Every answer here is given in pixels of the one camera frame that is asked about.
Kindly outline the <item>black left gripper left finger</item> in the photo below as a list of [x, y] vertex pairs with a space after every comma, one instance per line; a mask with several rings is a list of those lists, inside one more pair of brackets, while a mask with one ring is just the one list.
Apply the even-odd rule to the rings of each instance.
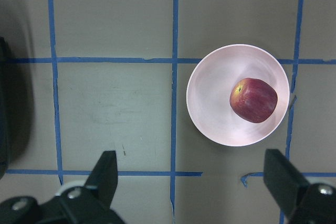
[[57, 196], [68, 223], [117, 223], [110, 209], [118, 185], [115, 151], [104, 151], [85, 182], [63, 185]]

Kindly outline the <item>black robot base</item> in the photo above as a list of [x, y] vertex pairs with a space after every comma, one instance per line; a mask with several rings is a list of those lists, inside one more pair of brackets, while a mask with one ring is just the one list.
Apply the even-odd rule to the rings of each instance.
[[4, 65], [8, 53], [8, 45], [1, 37], [1, 178], [6, 173], [10, 160], [10, 140], [8, 129], [8, 116], [5, 98], [5, 75]]

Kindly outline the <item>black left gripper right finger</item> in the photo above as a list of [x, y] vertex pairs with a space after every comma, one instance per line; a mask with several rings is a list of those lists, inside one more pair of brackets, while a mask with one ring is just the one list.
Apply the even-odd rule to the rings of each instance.
[[267, 149], [264, 183], [288, 223], [335, 223], [335, 187], [311, 181], [277, 149]]

